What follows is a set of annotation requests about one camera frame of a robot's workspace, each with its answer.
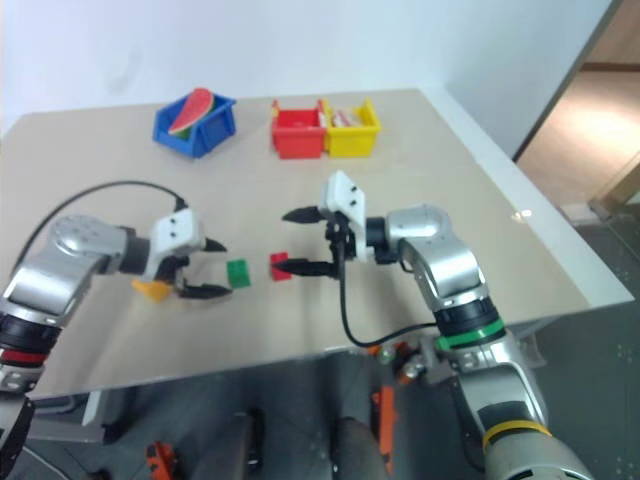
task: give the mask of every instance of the plastic bin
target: plastic bin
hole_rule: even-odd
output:
[[[360,107],[352,109],[362,126],[336,127],[331,120],[332,110],[326,100],[322,101],[327,114],[327,151],[330,157],[367,157],[376,144],[378,132],[382,130],[373,103],[365,99]]]
[[[280,110],[273,102],[271,137],[280,158],[319,158],[324,152],[326,122],[322,104],[310,110]]]
[[[169,135],[169,126],[180,113],[186,100],[187,95],[158,110],[153,127],[153,139],[156,142],[190,157],[198,158],[209,153],[222,141],[236,133],[236,122],[231,110],[236,101],[222,95],[214,95],[213,110],[191,127],[188,138],[183,139]]]

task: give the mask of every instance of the blue bin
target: blue bin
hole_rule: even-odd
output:
[[[236,133],[236,122],[231,110],[236,101],[221,95],[214,96],[213,110],[191,127],[189,138],[185,139],[169,135],[168,131],[173,120],[182,110],[187,95],[158,110],[153,126],[153,139],[193,158],[209,153],[220,142]]]

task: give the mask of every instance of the white wall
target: white wall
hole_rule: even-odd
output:
[[[10,0],[5,122],[195,85],[241,97],[444,83],[511,154],[609,1]]]

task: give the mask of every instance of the yellow bin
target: yellow bin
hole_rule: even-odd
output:
[[[368,157],[371,155],[378,132],[382,130],[373,103],[365,99],[361,107],[353,108],[361,126],[336,127],[326,100],[322,101],[327,119],[326,149],[330,157]]]

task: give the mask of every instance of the yellow ring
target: yellow ring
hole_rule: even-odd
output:
[[[545,435],[553,437],[553,435],[551,435],[551,432],[547,427],[545,427],[544,425],[540,425],[537,422],[532,422],[531,420],[510,420],[508,422],[502,422],[497,425],[494,425],[493,427],[491,427],[489,430],[485,432],[484,436],[482,437],[482,449],[486,450],[487,445],[489,445],[489,442],[491,441],[491,439],[495,437],[497,434],[506,432],[507,430],[515,430],[519,428],[536,430],[540,433],[544,433]]]

